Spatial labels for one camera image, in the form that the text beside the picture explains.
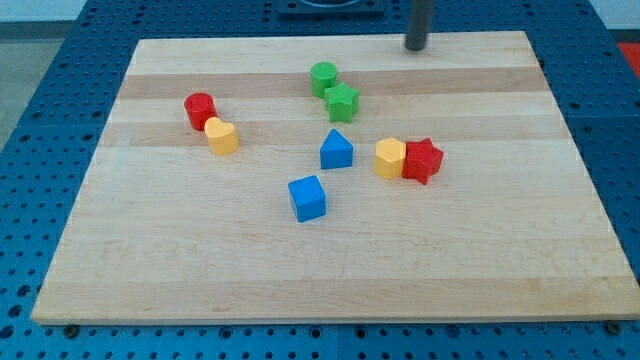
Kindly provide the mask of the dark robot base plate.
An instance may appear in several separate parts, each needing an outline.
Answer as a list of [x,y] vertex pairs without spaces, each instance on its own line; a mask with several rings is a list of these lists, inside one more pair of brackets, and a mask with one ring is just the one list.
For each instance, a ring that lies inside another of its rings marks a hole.
[[280,18],[303,16],[382,15],[385,0],[277,0]]

